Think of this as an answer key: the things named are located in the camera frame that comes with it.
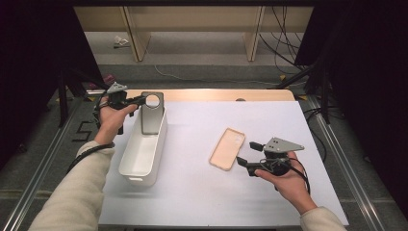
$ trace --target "sleeve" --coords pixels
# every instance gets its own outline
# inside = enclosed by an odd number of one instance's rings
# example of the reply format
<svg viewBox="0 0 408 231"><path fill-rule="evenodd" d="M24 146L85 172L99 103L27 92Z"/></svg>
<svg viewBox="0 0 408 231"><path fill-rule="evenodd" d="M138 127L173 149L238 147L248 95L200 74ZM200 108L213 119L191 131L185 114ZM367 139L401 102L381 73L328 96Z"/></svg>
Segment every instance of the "sleeve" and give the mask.
<svg viewBox="0 0 408 231"><path fill-rule="evenodd" d="M84 144L78 155L99 145ZM97 230L106 174L115 151L102 149L77 164L54 190L30 230Z"/></svg>
<svg viewBox="0 0 408 231"><path fill-rule="evenodd" d="M324 207L318 207L304 213L300 217L300 225L303 231L345 230L337 216Z"/></svg>

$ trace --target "white table surface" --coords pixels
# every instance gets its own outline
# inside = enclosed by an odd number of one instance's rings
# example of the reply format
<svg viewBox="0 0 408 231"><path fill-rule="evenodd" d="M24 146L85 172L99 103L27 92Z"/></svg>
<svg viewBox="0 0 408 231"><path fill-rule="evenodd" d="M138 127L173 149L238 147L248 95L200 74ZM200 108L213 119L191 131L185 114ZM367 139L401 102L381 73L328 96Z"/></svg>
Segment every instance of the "white table surface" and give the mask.
<svg viewBox="0 0 408 231"><path fill-rule="evenodd" d="M271 137L305 146L297 151L305 166L312 197L347 219L297 102L166 102L167 134L156 184L130 185L118 167L134 117L116 136L116 153L107 175L100 225L166 228L273 228L299 225L297 210L267 181L249 177L234 163L230 171L209 164L218 139L227 127L245 133L239 156L259 162L262 152L249 142Z"/></svg>

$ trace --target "person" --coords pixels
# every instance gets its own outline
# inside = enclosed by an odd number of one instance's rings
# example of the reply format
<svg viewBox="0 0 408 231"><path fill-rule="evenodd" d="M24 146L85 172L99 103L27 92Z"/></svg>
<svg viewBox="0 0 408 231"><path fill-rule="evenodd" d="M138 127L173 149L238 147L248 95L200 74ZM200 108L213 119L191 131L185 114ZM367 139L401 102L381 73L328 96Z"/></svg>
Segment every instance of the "person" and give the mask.
<svg viewBox="0 0 408 231"><path fill-rule="evenodd" d="M296 161L296 154L291 151L288 152L288 156L295 159L291 160L291 165L303 172L302 165ZM285 175L275 176L265 170L257 169L255 174L272 183L281 195L293 204L300 213L300 226L304 231L345 230L335 214L327 208L316 205L307 192L305 181L296 172L290 170Z"/></svg>
<svg viewBox="0 0 408 231"><path fill-rule="evenodd" d="M101 127L93 141L84 144L78 151L113 142L125 117L138 106L130 105L122 110L101 108ZM80 161L63 179L37 214L29 230L97 230L103 203L103 187L106 182L113 148L93 152ZM292 161L293 167L302 171L302 166ZM255 173L276 186L284 198L289 200L301 214L303 230L344 230L338 218L328 209L318 207L307 193L303 179L289 171L277 177L264 170Z"/></svg>
<svg viewBox="0 0 408 231"><path fill-rule="evenodd" d="M78 155L95 146L112 143L125 117L137 107L130 105L118 111L101 108L101 127L93 141L79 149ZM114 153L113 148L106 148L80 161L54 190L29 230L97 230L102 190Z"/></svg>

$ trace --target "white basket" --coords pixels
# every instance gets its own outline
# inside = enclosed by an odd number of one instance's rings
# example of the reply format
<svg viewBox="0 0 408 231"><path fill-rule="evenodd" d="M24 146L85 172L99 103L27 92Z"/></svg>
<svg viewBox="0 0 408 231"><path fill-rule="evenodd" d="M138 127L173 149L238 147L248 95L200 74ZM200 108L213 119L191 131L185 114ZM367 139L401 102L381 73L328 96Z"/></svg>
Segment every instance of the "white basket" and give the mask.
<svg viewBox="0 0 408 231"><path fill-rule="evenodd" d="M166 109L158 135L144 135L141 131L141 111L126 145L119 166L122 174L133 185L152 186L156 182L167 132Z"/></svg>

